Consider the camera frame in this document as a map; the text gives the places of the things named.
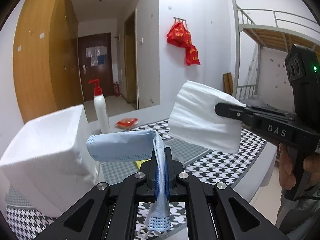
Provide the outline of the person's right hand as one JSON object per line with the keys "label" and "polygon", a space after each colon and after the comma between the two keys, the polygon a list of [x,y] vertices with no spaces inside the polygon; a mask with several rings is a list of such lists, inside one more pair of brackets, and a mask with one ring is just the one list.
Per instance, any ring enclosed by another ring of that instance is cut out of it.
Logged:
{"label": "person's right hand", "polygon": [[[296,184],[296,178],[293,175],[293,162],[288,155],[287,146],[279,144],[279,183],[282,188],[291,190]],[[303,168],[310,172],[308,187],[319,183],[319,154],[315,153],[304,159]]]}

